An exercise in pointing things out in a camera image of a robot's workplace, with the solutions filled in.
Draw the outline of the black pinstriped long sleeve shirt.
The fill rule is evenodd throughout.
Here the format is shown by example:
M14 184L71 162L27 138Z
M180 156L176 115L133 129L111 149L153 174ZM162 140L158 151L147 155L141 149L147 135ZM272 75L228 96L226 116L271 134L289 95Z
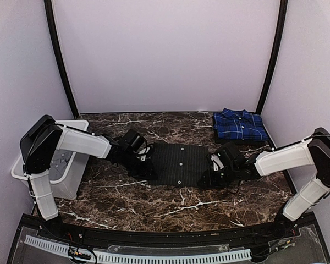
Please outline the black pinstriped long sleeve shirt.
M154 144L151 161L157 174L150 185L196 187L203 173L209 169L208 147L183 144Z

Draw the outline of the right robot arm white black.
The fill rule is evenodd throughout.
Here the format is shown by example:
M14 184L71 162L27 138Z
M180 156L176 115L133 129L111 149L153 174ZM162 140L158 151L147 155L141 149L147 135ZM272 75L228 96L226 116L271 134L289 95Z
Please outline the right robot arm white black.
M284 237L306 211L330 194L330 133L323 127L294 143L246 157L229 142L206 157L209 168L198 185L226 188L233 182L258 180L277 172L303 172L306 182L280 208L269 233Z

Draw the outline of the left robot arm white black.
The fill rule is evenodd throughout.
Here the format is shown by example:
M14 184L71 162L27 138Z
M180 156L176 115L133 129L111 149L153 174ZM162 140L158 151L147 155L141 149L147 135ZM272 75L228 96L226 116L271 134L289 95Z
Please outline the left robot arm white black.
M43 115L21 138L23 173L28 178L30 192L38 206L41 218L46 220L45 231L55 240L67 234L64 224L57 219L58 208L53 197L49 171L57 150L71 151L123 166L128 175L140 180L158 178L151 160L154 148L137 131L111 137L94 134L57 122Z

